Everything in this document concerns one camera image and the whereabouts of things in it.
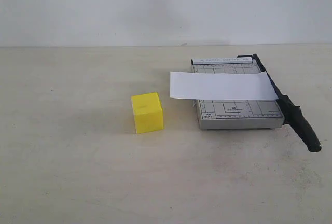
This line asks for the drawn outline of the yellow foam cube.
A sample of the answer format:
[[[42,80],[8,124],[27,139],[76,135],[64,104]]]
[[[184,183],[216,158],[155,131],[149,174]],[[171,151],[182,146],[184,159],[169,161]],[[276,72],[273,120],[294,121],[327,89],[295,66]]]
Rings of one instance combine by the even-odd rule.
[[[137,134],[163,129],[163,110],[158,93],[131,96]]]

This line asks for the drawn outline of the white paper strip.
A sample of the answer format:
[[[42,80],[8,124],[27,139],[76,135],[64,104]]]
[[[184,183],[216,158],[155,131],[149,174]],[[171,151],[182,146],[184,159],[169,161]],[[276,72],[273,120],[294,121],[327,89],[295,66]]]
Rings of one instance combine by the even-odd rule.
[[[170,97],[187,100],[276,100],[266,72],[209,74],[170,72]]]

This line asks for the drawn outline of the grey paper cutter base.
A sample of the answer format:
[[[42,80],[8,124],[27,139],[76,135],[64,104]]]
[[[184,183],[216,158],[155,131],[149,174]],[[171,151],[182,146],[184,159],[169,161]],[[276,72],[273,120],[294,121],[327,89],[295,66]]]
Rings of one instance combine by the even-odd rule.
[[[264,70],[256,54],[191,60],[194,73],[257,74]],[[194,106],[203,130],[274,129],[284,123],[275,100],[195,100]]]

